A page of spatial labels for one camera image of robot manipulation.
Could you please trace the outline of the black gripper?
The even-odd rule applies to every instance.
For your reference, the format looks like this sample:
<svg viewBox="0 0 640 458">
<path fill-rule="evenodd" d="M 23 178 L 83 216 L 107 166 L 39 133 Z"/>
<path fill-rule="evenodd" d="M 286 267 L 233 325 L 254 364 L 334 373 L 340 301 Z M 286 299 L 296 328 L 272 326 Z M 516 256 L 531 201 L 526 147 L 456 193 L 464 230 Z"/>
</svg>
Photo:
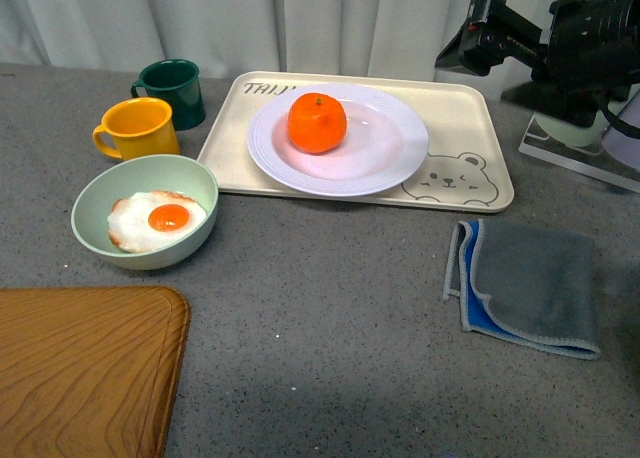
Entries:
<svg viewBox="0 0 640 458">
<path fill-rule="evenodd" d="M 484 77 L 512 57 L 544 74 L 546 47 L 540 43 L 541 34 L 540 28 L 510 9 L 506 0 L 470 0 L 465 21 L 437 56 L 435 67 Z"/>
</svg>

